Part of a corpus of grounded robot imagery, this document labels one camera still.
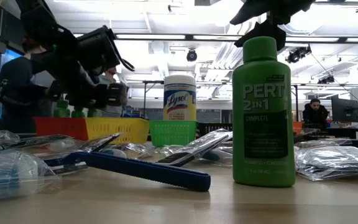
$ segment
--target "white container lid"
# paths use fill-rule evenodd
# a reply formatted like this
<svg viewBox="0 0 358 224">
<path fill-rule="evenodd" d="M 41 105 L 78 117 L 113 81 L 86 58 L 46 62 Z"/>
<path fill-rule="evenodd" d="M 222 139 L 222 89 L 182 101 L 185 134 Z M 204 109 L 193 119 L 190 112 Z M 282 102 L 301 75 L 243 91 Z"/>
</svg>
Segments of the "white container lid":
<svg viewBox="0 0 358 224">
<path fill-rule="evenodd" d="M 169 84 L 189 84 L 196 85 L 196 79 L 189 75 L 170 75 L 165 77 L 164 85 Z"/>
</svg>

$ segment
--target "blue plastic handle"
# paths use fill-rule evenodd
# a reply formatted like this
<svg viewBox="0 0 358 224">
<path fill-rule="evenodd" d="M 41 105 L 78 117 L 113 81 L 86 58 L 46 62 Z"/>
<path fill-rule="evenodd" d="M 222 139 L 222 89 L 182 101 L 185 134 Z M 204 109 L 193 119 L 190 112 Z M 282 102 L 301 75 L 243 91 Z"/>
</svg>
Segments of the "blue plastic handle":
<svg viewBox="0 0 358 224">
<path fill-rule="evenodd" d="M 204 172 L 135 159 L 125 159 L 100 152 L 74 152 L 63 159 L 52 159 L 45 162 L 49 166 L 86 162 L 86 165 L 90 167 L 154 180 L 199 192 L 206 192 L 211 186 L 211 176 Z"/>
</svg>

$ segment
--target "red basket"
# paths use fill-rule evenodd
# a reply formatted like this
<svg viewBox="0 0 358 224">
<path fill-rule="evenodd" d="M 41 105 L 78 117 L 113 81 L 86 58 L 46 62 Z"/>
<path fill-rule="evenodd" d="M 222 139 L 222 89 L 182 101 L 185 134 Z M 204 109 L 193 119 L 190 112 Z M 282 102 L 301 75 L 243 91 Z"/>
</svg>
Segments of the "red basket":
<svg viewBox="0 0 358 224">
<path fill-rule="evenodd" d="M 83 118 L 34 118 L 38 136 L 64 134 L 78 140 L 88 140 L 86 121 Z"/>
</svg>

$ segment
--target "black robotic arm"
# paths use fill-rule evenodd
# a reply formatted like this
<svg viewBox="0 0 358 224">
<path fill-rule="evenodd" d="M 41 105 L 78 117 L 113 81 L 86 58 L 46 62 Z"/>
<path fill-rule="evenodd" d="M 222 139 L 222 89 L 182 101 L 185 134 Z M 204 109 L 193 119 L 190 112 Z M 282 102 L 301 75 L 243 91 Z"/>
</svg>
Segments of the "black robotic arm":
<svg viewBox="0 0 358 224">
<path fill-rule="evenodd" d="M 237 15 L 230 21 L 233 25 L 242 24 L 249 19 L 267 12 L 267 20 L 256 23 L 255 28 L 241 37 L 234 45 L 242 47 L 245 41 L 259 36 L 273 37 L 277 41 L 277 50 L 285 46 L 287 34 L 278 25 L 288 24 L 291 16 L 303 10 L 309 10 L 316 0 L 245 0 Z"/>
<path fill-rule="evenodd" d="M 103 26 L 77 39 L 57 23 L 44 0 L 16 2 L 27 35 L 47 49 L 31 56 L 33 73 L 48 71 L 68 93 L 73 106 L 102 108 L 121 104 L 119 85 L 98 84 L 98 76 L 120 62 L 134 71 L 119 55 L 111 29 Z"/>
</svg>

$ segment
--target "pert 2 in 1 bottle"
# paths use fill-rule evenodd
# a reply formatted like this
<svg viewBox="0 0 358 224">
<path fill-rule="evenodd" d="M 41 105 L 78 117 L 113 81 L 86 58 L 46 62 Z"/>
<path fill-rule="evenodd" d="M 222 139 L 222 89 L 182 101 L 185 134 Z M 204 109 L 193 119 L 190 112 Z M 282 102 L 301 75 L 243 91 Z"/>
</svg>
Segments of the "pert 2 in 1 bottle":
<svg viewBox="0 0 358 224">
<path fill-rule="evenodd" d="M 291 70 L 277 61 L 275 39 L 244 43 L 233 73 L 233 178 L 239 184 L 291 187 L 295 160 Z"/>
</svg>

